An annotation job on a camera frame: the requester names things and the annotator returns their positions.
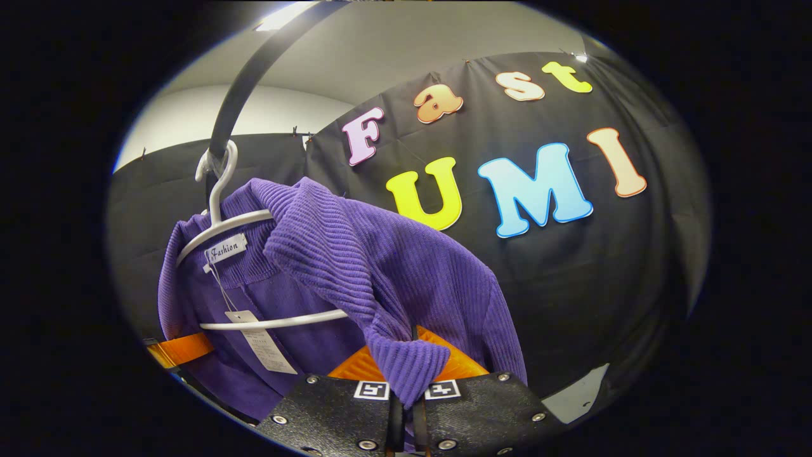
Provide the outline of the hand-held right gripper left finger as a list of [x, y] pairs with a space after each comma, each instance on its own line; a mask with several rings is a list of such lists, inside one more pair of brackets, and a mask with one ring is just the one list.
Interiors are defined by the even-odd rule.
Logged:
[[363, 347], [329, 374], [305, 376], [256, 431], [317, 457], [395, 457], [403, 451], [403, 407]]

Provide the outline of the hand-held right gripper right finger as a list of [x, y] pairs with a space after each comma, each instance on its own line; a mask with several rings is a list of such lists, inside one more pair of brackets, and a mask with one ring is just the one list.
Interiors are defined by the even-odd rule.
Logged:
[[441, 374], [414, 403], [415, 446], [426, 457], [528, 457], [565, 424], [510, 371], [488, 373], [417, 325], [415, 339], [450, 350]]

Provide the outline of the purple knitted cardigan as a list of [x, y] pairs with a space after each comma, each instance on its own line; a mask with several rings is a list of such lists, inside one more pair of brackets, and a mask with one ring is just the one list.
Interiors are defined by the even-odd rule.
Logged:
[[265, 367], [240, 331], [208, 331], [214, 350], [188, 371], [229, 407], [263, 420], [306, 375], [327, 375], [363, 347], [411, 407], [450, 356], [444, 345], [414, 340], [414, 326], [488, 371], [528, 381], [495, 274], [443, 232], [308, 178], [292, 186], [253, 178], [221, 203], [228, 219], [258, 210], [273, 219], [224, 232], [182, 262], [183, 247], [211, 221], [197, 215], [174, 226], [157, 298], [165, 338], [227, 323], [229, 310], [259, 321], [334, 309], [346, 316], [268, 330], [278, 359], [290, 365], [284, 373]]

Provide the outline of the black metal clothes rack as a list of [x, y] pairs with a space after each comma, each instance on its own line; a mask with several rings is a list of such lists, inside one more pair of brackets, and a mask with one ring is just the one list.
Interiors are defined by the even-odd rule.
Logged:
[[268, 38], [241, 68], [223, 99], [208, 150], [203, 155], [204, 159], [214, 164], [212, 171], [205, 171], [203, 174], [206, 197], [214, 195], [215, 184], [223, 183], [225, 165], [236, 163], [235, 159], [225, 159], [226, 145], [231, 139], [236, 121], [246, 106], [247, 99], [262, 77], [299, 38], [322, 20], [348, 5], [349, 2], [316, 2], [315, 6], [297, 15]]

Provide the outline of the black backdrop cloth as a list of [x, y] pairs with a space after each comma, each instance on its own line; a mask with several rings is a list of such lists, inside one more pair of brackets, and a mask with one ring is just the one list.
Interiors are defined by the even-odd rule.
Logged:
[[[334, 195], [443, 232], [504, 295], [537, 396], [588, 382], [578, 413], [626, 390], [707, 273], [707, 172], [681, 117], [622, 60], [550, 52], [480, 58], [388, 83], [312, 136], [233, 136], [235, 176], [317, 182]], [[180, 221], [208, 216], [193, 171], [209, 140], [133, 160], [111, 176], [107, 242], [139, 335], [160, 326], [160, 272]], [[240, 331], [272, 371], [268, 330]]]

